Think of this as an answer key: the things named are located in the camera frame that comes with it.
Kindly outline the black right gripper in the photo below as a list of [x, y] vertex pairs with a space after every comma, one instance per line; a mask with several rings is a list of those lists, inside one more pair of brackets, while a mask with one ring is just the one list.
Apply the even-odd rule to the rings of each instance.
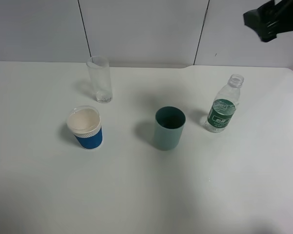
[[275, 39], [277, 34], [293, 31], [293, 0], [270, 0], [257, 9], [243, 14], [244, 25], [259, 27], [258, 36], [262, 42]]

